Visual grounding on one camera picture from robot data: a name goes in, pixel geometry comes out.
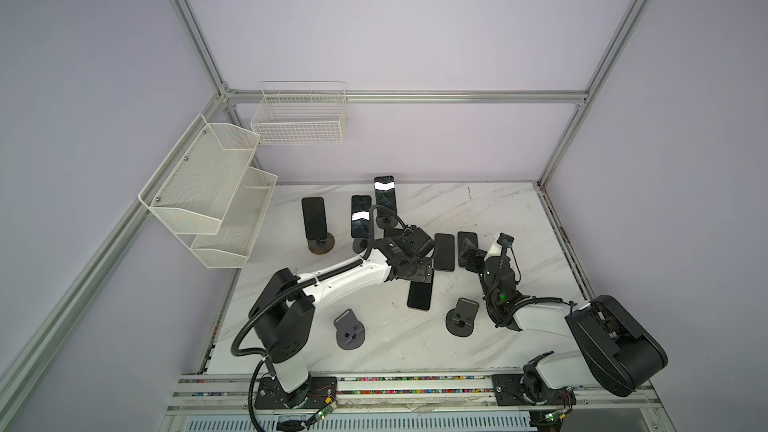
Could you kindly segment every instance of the mesh shelf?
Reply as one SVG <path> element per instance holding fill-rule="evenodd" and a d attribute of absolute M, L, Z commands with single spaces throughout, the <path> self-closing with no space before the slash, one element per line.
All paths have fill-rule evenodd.
<path fill-rule="evenodd" d="M 242 268 L 256 243 L 277 176 L 248 167 L 216 235 L 197 235 L 190 250 L 208 268 Z"/>
<path fill-rule="evenodd" d="M 251 129 L 264 145 L 343 142 L 346 91 L 343 82 L 262 82 Z"/>
<path fill-rule="evenodd" d="M 149 210 L 174 234 L 218 233 L 258 141 L 250 130 L 206 123 Z"/>

